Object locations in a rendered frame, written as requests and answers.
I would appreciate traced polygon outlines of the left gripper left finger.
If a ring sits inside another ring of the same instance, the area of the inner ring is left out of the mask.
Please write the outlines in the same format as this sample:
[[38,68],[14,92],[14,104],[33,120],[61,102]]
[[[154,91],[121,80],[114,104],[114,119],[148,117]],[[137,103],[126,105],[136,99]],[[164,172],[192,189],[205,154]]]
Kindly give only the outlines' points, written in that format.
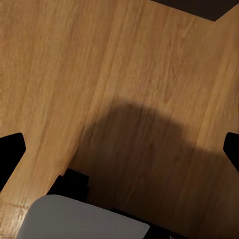
[[21,132],[0,138],[0,192],[26,151]]

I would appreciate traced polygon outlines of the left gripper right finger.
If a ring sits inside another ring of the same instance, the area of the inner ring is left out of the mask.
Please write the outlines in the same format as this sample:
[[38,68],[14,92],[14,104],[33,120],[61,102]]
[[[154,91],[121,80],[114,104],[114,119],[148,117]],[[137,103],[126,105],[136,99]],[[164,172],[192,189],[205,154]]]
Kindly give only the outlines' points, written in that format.
[[239,134],[228,132],[223,150],[239,173]]

